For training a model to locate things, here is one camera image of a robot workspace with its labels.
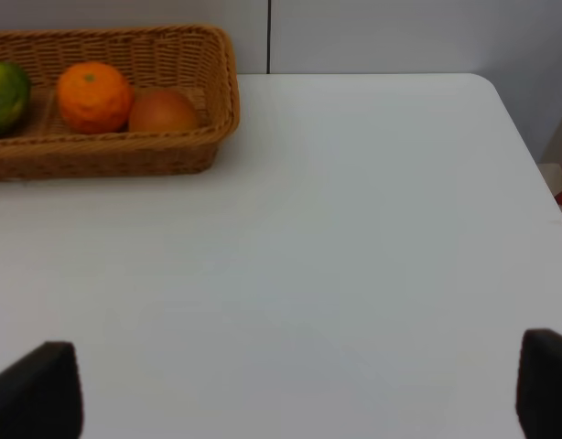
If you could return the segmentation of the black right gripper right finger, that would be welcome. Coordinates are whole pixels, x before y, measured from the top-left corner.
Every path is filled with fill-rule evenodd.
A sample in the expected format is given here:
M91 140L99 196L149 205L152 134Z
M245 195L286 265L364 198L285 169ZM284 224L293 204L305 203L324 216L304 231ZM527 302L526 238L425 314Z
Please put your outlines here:
M562 335L551 329L524 332L515 411L525 438L562 438Z

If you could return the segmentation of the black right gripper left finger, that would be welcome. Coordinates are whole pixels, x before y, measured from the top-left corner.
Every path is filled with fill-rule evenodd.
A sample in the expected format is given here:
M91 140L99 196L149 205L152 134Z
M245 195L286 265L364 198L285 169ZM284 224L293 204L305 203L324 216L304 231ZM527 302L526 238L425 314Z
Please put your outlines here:
M0 438L79 438L83 424L72 343L46 342L0 373Z

